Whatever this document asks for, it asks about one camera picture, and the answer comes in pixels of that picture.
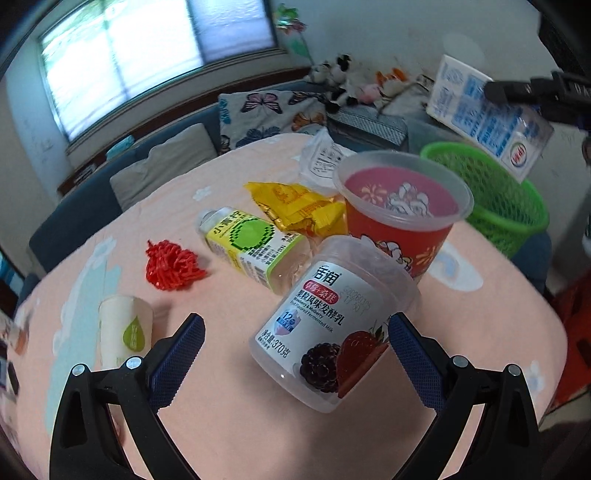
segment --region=table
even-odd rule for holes
[[[40,480],[48,478],[49,432],[60,386],[78,362],[99,368],[98,303],[113,293],[132,294],[153,306],[153,341],[172,335],[190,312],[205,319],[205,345],[172,405],[159,412],[203,480],[394,476],[434,418],[394,353],[388,351],[335,412],[322,414],[301,404],[248,352],[248,338],[280,299],[214,257],[194,229],[202,209],[229,205],[260,215],[243,184],[297,181],[297,156],[308,139],[278,135],[174,179],[90,238],[37,286],[18,312],[20,322],[30,322],[27,351],[11,358],[21,384],[21,454]],[[210,275],[186,291],[156,290],[144,278],[148,239],[169,239],[197,252]],[[476,367],[521,365],[539,420],[566,361],[566,336],[521,273],[462,222],[419,286],[422,314],[412,318],[419,331]],[[474,409],[444,475],[459,468],[481,411]],[[123,434],[131,465],[150,478],[126,427]]]

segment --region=red yarn ball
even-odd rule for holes
[[[146,254],[146,280],[159,290],[178,290],[207,275],[197,266],[195,253],[168,240],[156,245],[148,240]]]

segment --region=screw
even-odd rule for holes
[[[469,365],[469,361],[465,356],[456,355],[452,358],[452,362],[456,367],[466,368]]]
[[[72,375],[74,375],[75,377],[77,377],[78,375],[82,375],[85,369],[86,367],[84,365],[78,364],[72,369]]]
[[[130,370],[138,368],[142,364],[142,359],[138,356],[133,356],[125,362],[125,366]]]
[[[519,368],[517,365],[511,364],[509,365],[509,368],[507,370],[514,377],[518,377],[521,375],[521,368]]]

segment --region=milk carton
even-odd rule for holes
[[[483,149],[521,183],[554,129],[525,105],[494,105],[484,97],[492,79],[443,56],[427,113]]]

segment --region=yellow candy wrapper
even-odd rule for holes
[[[346,235],[345,204],[298,184],[256,183],[245,188],[280,230],[327,237]]]

